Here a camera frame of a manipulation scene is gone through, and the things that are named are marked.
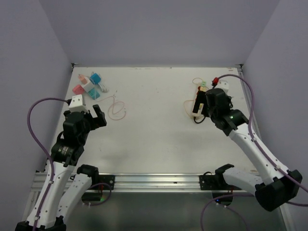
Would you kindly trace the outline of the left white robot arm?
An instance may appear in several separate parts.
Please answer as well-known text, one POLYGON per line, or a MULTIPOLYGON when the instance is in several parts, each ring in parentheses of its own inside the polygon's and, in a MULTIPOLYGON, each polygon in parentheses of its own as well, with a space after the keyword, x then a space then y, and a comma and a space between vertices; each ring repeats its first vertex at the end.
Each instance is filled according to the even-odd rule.
POLYGON ((99 186, 97 167, 77 167, 88 134, 107 125, 99 105, 93 109, 96 117, 90 111, 65 111, 63 131, 51 149, 42 191, 27 219, 16 225, 17 231, 65 231, 67 220, 85 191, 99 186))

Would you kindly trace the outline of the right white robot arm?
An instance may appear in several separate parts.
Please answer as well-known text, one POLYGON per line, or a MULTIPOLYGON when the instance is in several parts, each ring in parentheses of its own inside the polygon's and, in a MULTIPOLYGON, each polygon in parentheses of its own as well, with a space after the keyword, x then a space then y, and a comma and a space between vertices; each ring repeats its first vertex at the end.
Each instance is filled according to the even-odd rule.
POLYGON ((300 172, 291 171, 272 154, 251 128, 248 118, 240 110, 233 109, 231 97, 224 90, 198 90, 193 112, 209 117, 241 148, 259 173, 255 176, 226 164, 215 171, 214 183, 218 188, 232 185, 245 190, 267 211, 273 211, 297 196, 303 179, 300 172))

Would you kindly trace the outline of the cream power strip red sockets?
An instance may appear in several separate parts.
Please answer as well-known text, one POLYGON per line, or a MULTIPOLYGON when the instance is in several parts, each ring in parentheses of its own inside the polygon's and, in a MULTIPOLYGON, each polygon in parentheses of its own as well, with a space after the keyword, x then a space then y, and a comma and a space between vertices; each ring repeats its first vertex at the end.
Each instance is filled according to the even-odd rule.
POLYGON ((193 108, 192 108, 192 116, 193 117, 197 118, 202 114, 204 101, 205 101, 205 91, 198 90, 198 92, 196 94, 195 101, 194 101, 194 105, 193 105, 193 108))

